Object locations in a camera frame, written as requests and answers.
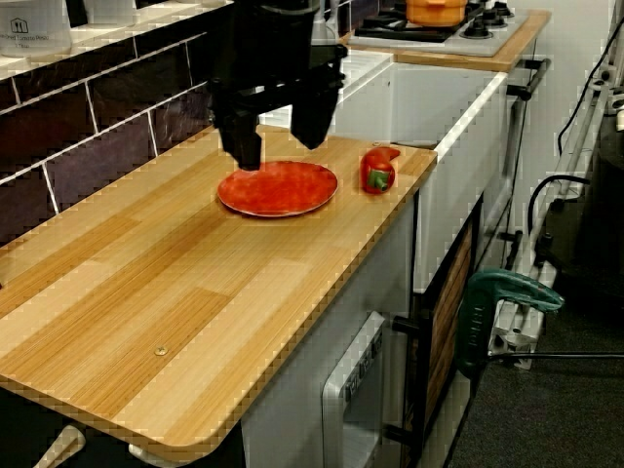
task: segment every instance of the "red plate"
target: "red plate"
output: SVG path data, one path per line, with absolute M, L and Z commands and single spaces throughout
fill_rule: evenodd
M 301 215 L 325 205 L 338 188 L 334 173 L 309 163 L 263 163 L 259 171 L 237 171 L 218 187 L 223 205 L 246 215 Z

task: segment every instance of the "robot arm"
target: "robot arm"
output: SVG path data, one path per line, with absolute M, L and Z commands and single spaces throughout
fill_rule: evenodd
M 214 124 L 225 151 L 255 171 L 262 113 L 292 105 L 292 134 L 309 149 L 323 142 L 347 50 L 335 43 L 331 23 L 323 28 L 319 0 L 235 0 L 230 7 L 212 64 Z

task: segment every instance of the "tile wall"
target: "tile wall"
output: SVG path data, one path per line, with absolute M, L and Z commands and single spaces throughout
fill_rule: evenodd
M 80 3 L 67 1 L 74 25 L 84 23 Z M 342 1 L 341 32 L 378 8 Z M 206 50 L 224 15 L 227 7 L 0 80 L 0 246 L 210 125 Z

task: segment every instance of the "white container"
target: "white container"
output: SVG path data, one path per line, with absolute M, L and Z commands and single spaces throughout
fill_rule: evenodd
M 137 22 L 135 0 L 84 0 L 89 24 L 101 27 L 132 26 Z
M 71 49 L 65 0 L 0 0 L 0 54 L 40 57 Z

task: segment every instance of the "orange pot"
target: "orange pot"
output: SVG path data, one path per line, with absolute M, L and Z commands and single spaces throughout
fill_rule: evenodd
M 409 22 L 423 26 L 455 26 L 464 20 L 468 0 L 407 0 Z

